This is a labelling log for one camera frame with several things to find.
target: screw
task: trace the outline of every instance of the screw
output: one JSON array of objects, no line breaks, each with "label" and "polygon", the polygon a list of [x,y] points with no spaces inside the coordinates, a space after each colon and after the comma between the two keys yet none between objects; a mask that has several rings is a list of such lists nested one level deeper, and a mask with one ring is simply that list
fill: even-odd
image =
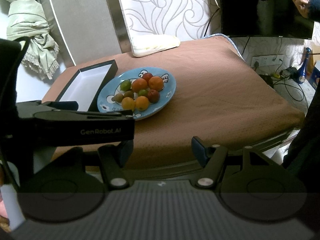
[{"label": "screw", "polygon": [[213,180],[209,178],[201,178],[198,180],[198,184],[203,187],[208,187],[213,185]]},{"label": "screw", "polygon": [[122,187],[127,183],[123,178],[114,178],[110,181],[110,184],[114,187]]}]

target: black tv screen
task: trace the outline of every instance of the black tv screen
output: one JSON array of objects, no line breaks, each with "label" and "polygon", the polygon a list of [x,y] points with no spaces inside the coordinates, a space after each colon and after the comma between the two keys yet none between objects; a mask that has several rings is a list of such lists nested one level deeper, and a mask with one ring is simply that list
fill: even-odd
[{"label": "black tv screen", "polygon": [[312,39],[314,22],[292,0],[220,0],[221,31],[230,37]]}]

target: power strip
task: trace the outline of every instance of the power strip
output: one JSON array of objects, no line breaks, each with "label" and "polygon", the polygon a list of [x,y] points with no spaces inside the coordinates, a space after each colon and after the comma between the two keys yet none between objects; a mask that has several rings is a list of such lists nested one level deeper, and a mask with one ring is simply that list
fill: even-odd
[{"label": "power strip", "polygon": [[259,63],[259,67],[279,65],[284,60],[284,55],[266,55],[252,57],[251,67],[255,67],[255,63]]}]

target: patterned wallpaper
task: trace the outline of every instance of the patterned wallpaper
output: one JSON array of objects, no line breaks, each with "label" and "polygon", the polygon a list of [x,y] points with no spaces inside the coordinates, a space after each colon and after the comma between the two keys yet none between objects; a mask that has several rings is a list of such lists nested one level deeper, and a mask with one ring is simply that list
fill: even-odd
[{"label": "patterned wallpaper", "polygon": [[[168,34],[177,36],[181,41],[203,37],[209,18],[217,9],[214,0],[120,0],[120,3],[130,37],[150,33]],[[207,35],[219,32],[220,14],[217,13]],[[233,38],[240,52],[247,39]],[[315,23],[312,41],[320,45],[319,23]],[[252,56],[279,52],[286,55],[285,68],[300,64],[304,47],[309,45],[309,40],[250,38],[243,57],[250,64]]]}]

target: plate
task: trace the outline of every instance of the plate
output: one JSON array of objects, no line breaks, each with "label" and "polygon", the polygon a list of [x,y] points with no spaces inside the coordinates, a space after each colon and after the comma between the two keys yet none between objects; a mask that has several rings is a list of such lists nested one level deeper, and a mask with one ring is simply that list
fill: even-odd
[{"label": "plate", "polygon": [[176,90],[176,80],[171,73],[164,69],[155,67],[144,67],[124,72],[123,74],[115,77],[108,84],[106,84],[98,95],[97,104],[99,111],[102,113],[106,113],[123,110],[121,103],[113,102],[111,100],[116,94],[123,94],[123,92],[120,90],[121,82],[128,79],[133,82],[136,79],[141,78],[145,73],[151,73],[154,76],[161,77],[164,81],[164,89],[160,91],[160,100],[157,103],[150,104],[148,109],[142,112],[136,109],[133,112],[133,118],[135,120],[141,120],[150,117],[163,109],[174,95],[174,92]]}]

